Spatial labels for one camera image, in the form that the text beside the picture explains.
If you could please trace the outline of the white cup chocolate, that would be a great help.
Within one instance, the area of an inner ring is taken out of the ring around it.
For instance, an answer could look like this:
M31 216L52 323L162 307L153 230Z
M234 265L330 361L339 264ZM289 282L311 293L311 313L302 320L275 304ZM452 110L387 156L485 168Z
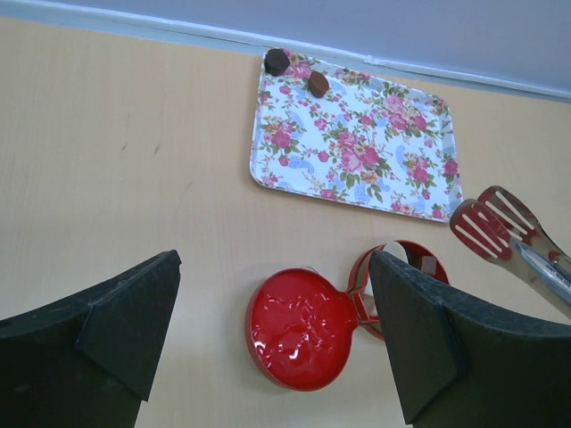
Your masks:
M409 256L405 247L397 241L386 243L383 247L383 251L393 255L395 258L400 259L405 263L409 263Z

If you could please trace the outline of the metal serving tongs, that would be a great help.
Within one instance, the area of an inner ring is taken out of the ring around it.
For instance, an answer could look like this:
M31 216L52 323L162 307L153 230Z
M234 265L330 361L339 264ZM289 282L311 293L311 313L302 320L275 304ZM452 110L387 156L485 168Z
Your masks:
M480 258L528 284L570 317L570 256L513 193L492 185L453 212L450 230Z

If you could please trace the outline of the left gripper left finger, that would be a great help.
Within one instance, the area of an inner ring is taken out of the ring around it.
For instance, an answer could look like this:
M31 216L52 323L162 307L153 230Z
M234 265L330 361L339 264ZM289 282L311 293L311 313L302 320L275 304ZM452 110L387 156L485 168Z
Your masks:
M150 397L180 284L164 251L1 322L3 427L132 427Z

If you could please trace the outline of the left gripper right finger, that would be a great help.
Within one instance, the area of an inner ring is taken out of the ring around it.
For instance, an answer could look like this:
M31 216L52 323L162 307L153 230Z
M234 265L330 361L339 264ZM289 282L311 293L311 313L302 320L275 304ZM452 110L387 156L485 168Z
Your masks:
M501 308L385 251L369 260L393 379L415 427L567 427L570 328Z

